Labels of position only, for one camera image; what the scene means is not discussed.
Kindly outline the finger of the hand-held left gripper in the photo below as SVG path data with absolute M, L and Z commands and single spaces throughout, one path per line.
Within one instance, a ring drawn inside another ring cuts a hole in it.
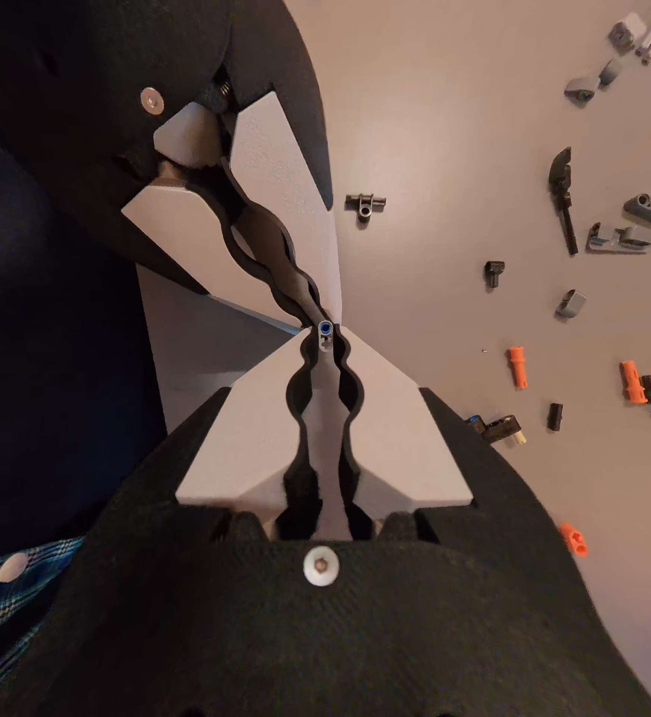
M 188 103 L 154 133 L 157 178 L 123 215 L 215 301 L 289 332 L 318 323 L 285 230 L 248 206 L 222 174 L 216 115 Z
M 247 203 L 236 228 L 277 288 L 319 323 L 340 323 L 340 265 L 327 209 L 275 91 L 236 119 L 228 172 Z

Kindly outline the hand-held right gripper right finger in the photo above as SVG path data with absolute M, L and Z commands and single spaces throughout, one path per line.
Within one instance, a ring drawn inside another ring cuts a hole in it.
M 348 410 L 339 463 L 345 506 L 386 519 L 470 505 L 472 491 L 419 386 L 344 326 L 335 327 L 335 363 Z

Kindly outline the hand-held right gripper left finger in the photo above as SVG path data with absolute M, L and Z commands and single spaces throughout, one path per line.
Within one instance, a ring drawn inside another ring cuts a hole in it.
M 185 506 L 277 517 L 287 507 L 285 474 L 300 446 L 286 402 L 288 383 L 305 368 L 304 329 L 237 379 L 176 491 Z

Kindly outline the black lego connector with tan pin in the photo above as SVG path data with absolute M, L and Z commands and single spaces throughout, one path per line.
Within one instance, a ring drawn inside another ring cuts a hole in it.
M 501 417 L 487 424 L 481 416 L 474 415 L 464 420 L 475 432 L 489 444 L 513 438 L 516 444 L 526 444 L 522 427 L 514 415 Z

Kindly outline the black lego cross connector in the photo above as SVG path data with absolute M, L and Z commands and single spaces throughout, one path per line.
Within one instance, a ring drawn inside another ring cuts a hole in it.
M 348 194 L 344 206 L 346 210 L 356 212 L 361 224 L 368 224 L 374 213 L 381 213 L 385 209 L 386 202 L 385 197 L 373 194 Z

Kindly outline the orange lego connector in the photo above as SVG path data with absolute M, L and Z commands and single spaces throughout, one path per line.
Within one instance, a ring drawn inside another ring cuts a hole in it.
M 588 546 L 583 534 L 574 528 L 571 524 L 562 523 L 559 525 L 559 532 L 567 549 L 572 555 L 577 557 L 586 557 L 589 553 Z

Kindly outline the rounded grey lego connector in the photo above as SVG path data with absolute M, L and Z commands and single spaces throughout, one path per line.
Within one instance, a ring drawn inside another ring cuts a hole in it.
M 587 297 L 572 289 L 564 294 L 563 298 L 556 307 L 555 314 L 558 318 L 563 320 L 570 320 L 577 317 L 584 305 L 586 304 Z

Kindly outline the black lego lever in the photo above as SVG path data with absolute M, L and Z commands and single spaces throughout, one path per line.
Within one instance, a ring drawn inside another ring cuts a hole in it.
M 567 252 L 571 257 L 576 256 L 579 248 L 571 220 L 571 147 L 566 147 L 554 157 L 548 184 L 562 223 Z

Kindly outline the grey flat lego piece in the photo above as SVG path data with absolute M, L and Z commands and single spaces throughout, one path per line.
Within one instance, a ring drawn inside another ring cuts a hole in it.
M 612 255 L 646 255 L 651 250 L 651 229 L 636 225 L 615 227 L 597 222 L 589 230 L 586 251 Z

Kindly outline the grey half-round lego piece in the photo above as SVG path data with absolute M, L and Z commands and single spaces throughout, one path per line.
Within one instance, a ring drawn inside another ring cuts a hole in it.
M 600 80 L 597 75 L 577 77 L 567 83 L 563 95 L 576 107 L 583 108 L 596 95 L 599 85 Z

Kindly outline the pale grey lego connector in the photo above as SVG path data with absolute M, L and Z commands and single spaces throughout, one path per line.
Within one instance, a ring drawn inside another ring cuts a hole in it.
M 647 33 L 647 25 L 638 13 L 630 12 L 620 19 L 608 32 L 608 41 L 619 53 L 630 52 Z

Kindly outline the dark navy clothing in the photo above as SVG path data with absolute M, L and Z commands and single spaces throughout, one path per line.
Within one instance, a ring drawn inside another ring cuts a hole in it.
M 0 148 L 0 556 L 88 531 L 165 434 L 135 266 Z

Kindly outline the blue plaid shirt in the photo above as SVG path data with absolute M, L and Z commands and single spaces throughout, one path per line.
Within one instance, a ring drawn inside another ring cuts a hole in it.
M 0 556 L 0 672 L 38 629 L 84 539 L 52 541 Z

